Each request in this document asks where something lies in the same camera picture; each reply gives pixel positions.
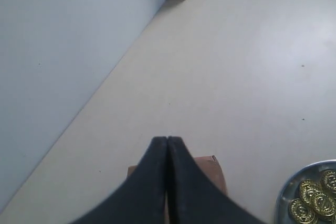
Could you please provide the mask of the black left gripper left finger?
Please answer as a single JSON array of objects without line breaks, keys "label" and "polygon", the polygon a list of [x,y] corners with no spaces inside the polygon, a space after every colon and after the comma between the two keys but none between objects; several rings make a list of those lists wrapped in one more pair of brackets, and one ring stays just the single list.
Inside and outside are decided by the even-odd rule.
[{"label": "black left gripper left finger", "polygon": [[123,184],[73,223],[164,223],[167,137],[154,137]]}]

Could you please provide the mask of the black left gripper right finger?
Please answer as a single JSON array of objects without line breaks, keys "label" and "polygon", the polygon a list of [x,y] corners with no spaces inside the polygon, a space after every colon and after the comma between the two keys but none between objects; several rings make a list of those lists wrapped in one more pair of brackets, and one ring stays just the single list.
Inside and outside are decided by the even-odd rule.
[{"label": "black left gripper right finger", "polygon": [[181,137],[170,136],[167,143],[166,189],[171,223],[262,223],[210,181]]}]

